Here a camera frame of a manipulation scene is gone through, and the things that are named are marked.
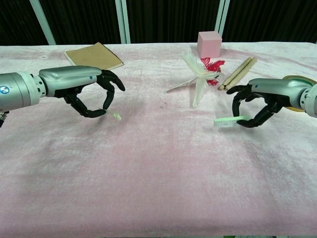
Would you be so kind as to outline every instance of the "pink wooden block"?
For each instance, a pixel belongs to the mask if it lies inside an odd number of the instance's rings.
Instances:
[[[216,31],[202,31],[198,33],[197,51],[200,58],[218,58],[222,37]]]

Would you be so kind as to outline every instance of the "robotic hand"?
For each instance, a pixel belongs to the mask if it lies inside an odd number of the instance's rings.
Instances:
[[[262,97],[267,104],[254,119],[237,121],[239,125],[247,128],[262,125],[283,107],[306,112],[317,118],[317,84],[311,79],[300,76],[291,77],[289,80],[257,78],[249,81],[246,86],[230,88],[227,94],[235,92],[238,93],[232,103],[234,117],[240,114],[239,106],[242,100],[250,102],[254,98]]]
[[[107,96],[103,109],[91,111],[77,98],[77,94],[95,82],[107,90]],[[102,116],[114,97],[114,86],[110,82],[125,91],[114,73],[90,66],[42,69],[38,76],[27,72],[0,74],[0,127],[9,111],[36,105],[42,97],[64,98],[67,104],[87,118]]]

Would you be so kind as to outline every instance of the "wooden stick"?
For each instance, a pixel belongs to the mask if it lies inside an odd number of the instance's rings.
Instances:
[[[247,64],[247,66],[245,66],[245,68],[227,85],[225,86],[225,90],[228,90],[230,88],[232,88],[234,85],[236,85],[243,77],[244,75],[247,74],[247,72],[249,72],[250,68],[252,67],[252,65],[254,65],[254,63],[257,61],[257,58],[253,58],[250,63]]]
[[[237,76],[243,68],[251,61],[251,58],[247,58],[233,73],[227,77],[227,79],[218,87],[218,90],[223,90],[230,82],[231,80]]]

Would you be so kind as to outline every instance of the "black curtain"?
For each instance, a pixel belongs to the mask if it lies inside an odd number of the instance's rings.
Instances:
[[[224,42],[317,41],[317,0],[231,0]]]
[[[127,0],[131,43],[196,42],[213,31],[219,0]]]
[[[114,0],[40,0],[58,45],[120,44]]]
[[[29,0],[0,0],[0,45],[47,45]]]

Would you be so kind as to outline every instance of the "table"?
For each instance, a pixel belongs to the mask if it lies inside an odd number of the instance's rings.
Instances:
[[[107,45],[126,91],[81,117],[63,99],[12,111],[0,130],[0,237],[88,238],[317,234],[317,120],[283,109],[264,125],[214,128],[233,96],[210,86],[199,107],[181,52],[194,43]],[[70,65],[83,46],[0,47],[0,72]],[[317,45],[223,43],[223,80],[247,57],[257,77],[316,79]],[[80,98],[100,107],[97,84]],[[242,104],[254,116],[261,99]]]

